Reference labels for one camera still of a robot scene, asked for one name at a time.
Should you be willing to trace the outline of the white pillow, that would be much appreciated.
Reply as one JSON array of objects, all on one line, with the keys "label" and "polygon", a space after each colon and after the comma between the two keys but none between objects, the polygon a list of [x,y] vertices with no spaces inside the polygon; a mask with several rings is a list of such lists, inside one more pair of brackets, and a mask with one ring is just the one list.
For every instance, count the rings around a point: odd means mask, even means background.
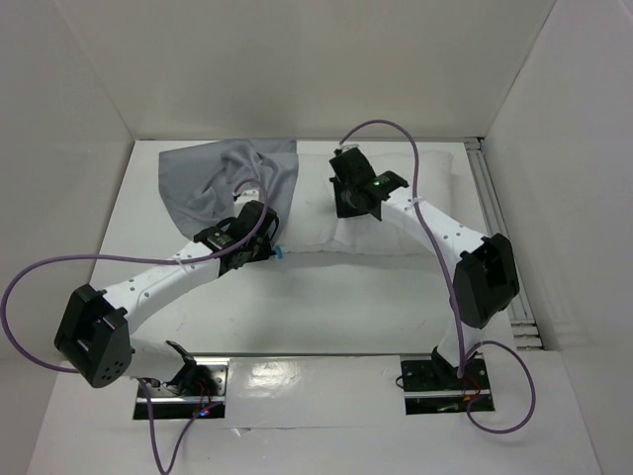
[{"label": "white pillow", "polygon": [[[329,164],[332,155],[301,153],[287,224],[278,238],[284,251],[368,255],[426,254],[405,232],[371,216],[338,219]],[[459,150],[432,146],[419,152],[418,195],[466,227],[486,230],[468,159]]]}]

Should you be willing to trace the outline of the grey pillowcase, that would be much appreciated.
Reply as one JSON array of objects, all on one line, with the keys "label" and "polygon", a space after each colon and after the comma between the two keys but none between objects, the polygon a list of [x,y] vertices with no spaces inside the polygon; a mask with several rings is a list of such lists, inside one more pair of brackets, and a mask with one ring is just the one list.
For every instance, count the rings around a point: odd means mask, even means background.
[{"label": "grey pillowcase", "polygon": [[281,224],[288,221],[299,174],[294,138],[232,139],[163,151],[158,190],[186,238],[234,214],[238,184],[255,179]]}]

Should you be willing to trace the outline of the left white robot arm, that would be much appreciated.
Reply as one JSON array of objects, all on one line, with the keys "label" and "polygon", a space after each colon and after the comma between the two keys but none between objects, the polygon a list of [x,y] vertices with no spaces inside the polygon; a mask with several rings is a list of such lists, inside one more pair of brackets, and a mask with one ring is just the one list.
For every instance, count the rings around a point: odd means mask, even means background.
[{"label": "left white robot arm", "polygon": [[120,377],[150,380],[174,395],[212,383],[210,370],[182,345],[133,334],[149,318],[188,292],[250,262],[274,254],[277,213],[251,200],[235,217],[200,231],[170,265],[157,265],[98,290],[85,284],[71,294],[55,347],[95,389]]}]

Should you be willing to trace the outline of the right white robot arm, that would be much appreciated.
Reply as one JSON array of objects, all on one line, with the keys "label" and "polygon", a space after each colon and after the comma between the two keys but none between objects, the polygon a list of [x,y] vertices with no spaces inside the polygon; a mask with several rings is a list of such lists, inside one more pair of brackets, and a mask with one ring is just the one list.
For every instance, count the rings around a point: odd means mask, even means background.
[{"label": "right white robot arm", "polygon": [[418,192],[420,153],[413,150],[412,178],[375,172],[358,147],[340,146],[329,161],[339,219],[371,216],[421,243],[437,258],[449,292],[453,328],[434,348],[431,375],[443,388],[466,375],[482,330],[519,292],[513,250],[501,234],[487,237],[440,211]]}]

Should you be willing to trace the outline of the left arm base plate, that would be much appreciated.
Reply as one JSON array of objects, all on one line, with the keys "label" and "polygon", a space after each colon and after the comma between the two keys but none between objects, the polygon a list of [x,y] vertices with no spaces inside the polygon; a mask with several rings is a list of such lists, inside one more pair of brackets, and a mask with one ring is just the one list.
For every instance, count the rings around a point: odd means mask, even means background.
[{"label": "left arm base plate", "polygon": [[226,416],[227,358],[197,356],[206,369],[185,389],[159,380],[147,380],[147,389],[157,421],[221,420]]}]

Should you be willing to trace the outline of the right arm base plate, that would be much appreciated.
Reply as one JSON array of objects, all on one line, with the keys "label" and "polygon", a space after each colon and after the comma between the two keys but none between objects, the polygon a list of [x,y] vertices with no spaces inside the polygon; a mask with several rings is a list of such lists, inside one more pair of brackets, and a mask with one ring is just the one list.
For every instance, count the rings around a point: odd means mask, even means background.
[{"label": "right arm base plate", "polygon": [[401,375],[396,385],[404,392],[407,416],[493,412],[494,397],[483,358],[466,366],[462,379],[435,363],[429,355],[401,360]]}]

